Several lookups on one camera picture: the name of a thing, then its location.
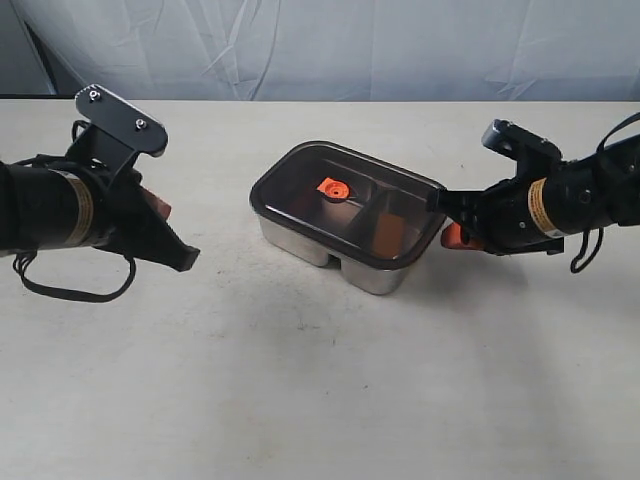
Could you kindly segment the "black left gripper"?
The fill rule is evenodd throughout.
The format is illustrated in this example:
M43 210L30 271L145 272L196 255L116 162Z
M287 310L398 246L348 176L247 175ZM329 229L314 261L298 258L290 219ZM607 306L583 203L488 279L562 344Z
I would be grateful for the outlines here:
M178 272L193 267L200 250L184 243L169 226L171 205L141 185L142 175L136 169L123 169L116 177L111 177L102 164L51 164L49 170L72 188L88 189L91 200L77 202L78 214L92 208L91 223L83 238L77 240L67 234L52 243L51 250L93 247Z

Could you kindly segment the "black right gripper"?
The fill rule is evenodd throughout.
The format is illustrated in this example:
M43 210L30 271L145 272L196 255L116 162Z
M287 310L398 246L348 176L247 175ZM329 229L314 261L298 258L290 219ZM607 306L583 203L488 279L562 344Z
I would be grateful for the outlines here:
M451 220L440 236L443 248L498 256L556 255L564 251L567 193L567 182L559 175L513 178L485 190L434 190L426 210Z

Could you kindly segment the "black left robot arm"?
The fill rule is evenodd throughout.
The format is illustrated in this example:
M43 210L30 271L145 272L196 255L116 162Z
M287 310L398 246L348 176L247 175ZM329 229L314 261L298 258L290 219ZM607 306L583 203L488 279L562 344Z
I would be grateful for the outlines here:
M92 247L127 258L192 268L199 250L185 244L156 210L129 165L113 173L38 155L1 166L1 249L9 254Z

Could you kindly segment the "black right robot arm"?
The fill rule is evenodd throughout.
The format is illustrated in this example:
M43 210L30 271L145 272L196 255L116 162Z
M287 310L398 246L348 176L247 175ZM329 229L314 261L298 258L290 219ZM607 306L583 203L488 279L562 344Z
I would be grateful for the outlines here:
M426 210L456 225L450 249L493 255L564 251L564 238L612 224L639 223L639 137L604 146L582 160L525 156L516 176L484 190L437 189Z

